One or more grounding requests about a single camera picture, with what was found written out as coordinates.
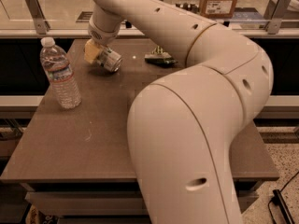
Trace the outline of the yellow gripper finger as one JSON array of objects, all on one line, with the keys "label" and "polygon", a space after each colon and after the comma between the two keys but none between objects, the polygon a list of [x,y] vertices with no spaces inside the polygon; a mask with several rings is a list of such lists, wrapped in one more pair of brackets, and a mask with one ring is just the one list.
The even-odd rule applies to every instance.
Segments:
[{"label": "yellow gripper finger", "polygon": [[89,39],[84,47],[84,59],[87,63],[94,63],[102,52],[103,48],[100,44],[96,43],[92,39]]}]

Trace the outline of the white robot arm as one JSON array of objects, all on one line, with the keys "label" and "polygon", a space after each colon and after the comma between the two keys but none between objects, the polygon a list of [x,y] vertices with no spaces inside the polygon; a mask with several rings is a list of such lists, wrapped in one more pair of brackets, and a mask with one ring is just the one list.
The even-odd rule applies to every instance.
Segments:
[{"label": "white robot arm", "polygon": [[243,224],[229,151],[270,96],[265,51],[159,0],[93,1],[93,40],[110,43],[127,20],[185,66],[144,88],[128,115],[129,151],[151,223]]}]

